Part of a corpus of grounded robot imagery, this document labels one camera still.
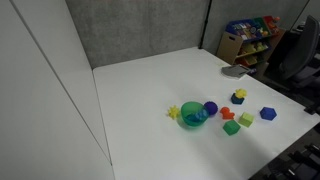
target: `white wall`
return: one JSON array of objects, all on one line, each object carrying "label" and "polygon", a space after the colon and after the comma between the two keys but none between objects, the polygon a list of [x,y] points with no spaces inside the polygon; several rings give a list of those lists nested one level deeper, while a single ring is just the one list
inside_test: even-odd
[{"label": "white wall", "polygon": [[11,0],[109,157],[95,83],[64,0]]},{"label": "white wall", "polygon": [[0,17],[0,179],[114,179],[9,0]]},{"label": "white wall", "polygon": [[296,28],[301,22],[307,20],[308,15],[313,16],[318,21],[320,21],[320,1],[319,0],[310,0],[298,20],[295,22],[293,28]]}]

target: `blue block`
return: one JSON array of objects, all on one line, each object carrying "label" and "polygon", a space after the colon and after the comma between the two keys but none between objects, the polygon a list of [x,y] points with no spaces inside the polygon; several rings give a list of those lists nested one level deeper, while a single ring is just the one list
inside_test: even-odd
[{"label": "blue block", "polygon": [[231,102],[233,104],[242,104],[244,101],[244,98],[237,98],[236,94],[233,93],[232,97],[231,97]]},{"label": "blue block", "polygon": [[272,121],[277,116],[277,113],[273,108],[264,107],[260,111],[260,115],[262,119]]}]

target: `green cube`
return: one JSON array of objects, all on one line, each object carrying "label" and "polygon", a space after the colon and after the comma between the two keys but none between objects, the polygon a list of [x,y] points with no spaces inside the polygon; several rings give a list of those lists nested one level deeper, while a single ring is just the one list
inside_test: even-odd
[{"label": "green cube", "polygon": [[253,119],[254,119],[253,115],[244,112],[240,117],[238,123],[243,126],[250,127],[250,125],[253,123]]},{"label": "green cube", "polygon": [[240,125],[235,120],[230,120],[226,122],[223,126],[223,129],[226,131],[226,133],[229,136],[237,133],[240,128],[241,128]]}]

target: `toy storage shelf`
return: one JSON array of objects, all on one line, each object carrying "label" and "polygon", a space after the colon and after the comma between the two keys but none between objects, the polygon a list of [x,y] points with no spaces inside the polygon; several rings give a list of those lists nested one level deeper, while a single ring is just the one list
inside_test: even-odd
[{"label": "toy storage shelf", "polygon": [[[229,63],[230,65],[238,64],[239,59],[241,58],[250,59],[249,63],[244,64],[245,66],[248,66],[248,67],[255,65],[259,62],[267,62],[274,48],[278,45],[284,33],[285,33],[285,30],[279,28],[279,32],[277,34],[273,34],[271,36],[259,37],[255,39],[243,40],[241,36],[237,36],[229,32],[224,32],[222,39],[220,41],[217,56],[220,59],[224,60],[225,62]],[[258,43],[258,42],[263,42],[267,44],[268,47],[262,50],[239,54],[243,46],[247,44]],[[258,59],[263,59],[263,60],[253,61],[251,56],[259,56],[260,58]]]},{"label": "toy storage shelf", "polygon": [[246,56],[250,56],[250,55],[254,55],[254,54],[258,54],[258,53],[261,53],[261,52],[267,51],[267,50],[269,50],[269,48],[263,49],[263,50],[261,50],[261,51],[255,51],[255,52],[250,52],[250,53],[246,53],[246,54],[237,55],[237,56],[236,56],[236,59],[242,58],[242,57],[246,57]]}]

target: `office chair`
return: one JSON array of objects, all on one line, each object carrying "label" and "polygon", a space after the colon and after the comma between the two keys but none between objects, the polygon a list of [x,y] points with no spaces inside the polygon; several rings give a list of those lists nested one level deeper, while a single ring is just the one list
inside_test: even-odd
[{"label": "office chair", "polygon": [[[289,51],[279,68],[269,71],[266,77],[276,82],[278,87],[285,87],[291,93],[299,93],[302,88],[312,89],[315,98],[320,94],[320,60],[315,58],[319,40],[319,22],[308,16],[303,32],[296,45]],[[308,107],[308,112],[315,112],[320,98],[315,105]]]}]

